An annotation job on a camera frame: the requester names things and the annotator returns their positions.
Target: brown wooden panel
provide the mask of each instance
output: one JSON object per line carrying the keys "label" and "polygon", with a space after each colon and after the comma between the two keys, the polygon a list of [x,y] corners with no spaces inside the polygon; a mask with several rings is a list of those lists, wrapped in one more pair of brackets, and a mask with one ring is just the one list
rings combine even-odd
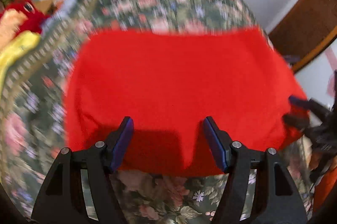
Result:
{"label": "brown wooden panel", "polygon": [[270,33],[282,55],[303,58],[337,25],[337,0],[299,0]]}

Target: plush toy eye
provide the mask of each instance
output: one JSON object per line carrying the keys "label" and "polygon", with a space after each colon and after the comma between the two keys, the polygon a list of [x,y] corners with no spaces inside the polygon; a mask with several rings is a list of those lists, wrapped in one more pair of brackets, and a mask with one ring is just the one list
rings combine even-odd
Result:
{"label": "plush toy eye", "polygon": [[27,12],[33,12],[35,13],[34,7],[30,3],[25,3],[23,6],[24,10]]}

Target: red plush toy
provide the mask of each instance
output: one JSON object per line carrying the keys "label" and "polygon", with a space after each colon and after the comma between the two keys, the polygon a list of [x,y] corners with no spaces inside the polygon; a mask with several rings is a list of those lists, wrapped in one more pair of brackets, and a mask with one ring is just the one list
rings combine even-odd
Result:
{"label": "red plush toy", "polygon": [[6,6],[5,10],[0,13],[0,19],[9,9],[21,11],[27,16],[27,20],[25,20],[23,24],[18,27],[15,37],[26,30],[41,34],[41,24],[44,22],[44,20],[49,18],[49,15],[44,15],[41,11],[37,10],[31,0],[15,0],[13,3]]}

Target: orange fabric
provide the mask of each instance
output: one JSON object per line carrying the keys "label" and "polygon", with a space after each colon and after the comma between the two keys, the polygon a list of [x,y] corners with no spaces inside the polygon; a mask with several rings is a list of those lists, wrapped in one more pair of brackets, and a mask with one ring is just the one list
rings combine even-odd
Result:
{"label": "orange fabric", "polygon": [[212,116],[248,148],[280,149],[301,136],[282,122],[289,95],[305,98],[258,28],[218,36],[109,30],[82,47],[68,82],[67,145],[88,148],[131,116],[121,168],[215,175],[203,119]]}
{"label": "orange fabric", "polygon": [[337,168],[330,173],[326,173],[321,182],[315,187],[314,195],[314,212],[317,211],[322,205],[326,197],[332,190],[337,180]]}

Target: floral tablecloth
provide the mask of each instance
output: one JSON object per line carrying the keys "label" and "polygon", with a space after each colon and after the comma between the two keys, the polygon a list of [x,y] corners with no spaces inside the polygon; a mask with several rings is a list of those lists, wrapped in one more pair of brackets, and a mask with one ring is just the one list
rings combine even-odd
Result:
{"label": "floral tablecloth", "polygon": [[[1,179],[17,208],[30,216],[50,165],[64,146],[62,96],[82,44],[101,28],[140,28],[156,33],[204,33],[257,24],[243,0],[77,0],[69,17],[56,21],[37,48],[9,70],[0,100]],[[285,152],[307,208],[301,141]],[[88,215],[95,218],[85,171]],[[202,223],[212,220],[227,175],[168,177],[119,171],[111,183],[129,223]],[[249,180],[242,218],[249,216],[255,172]]]}

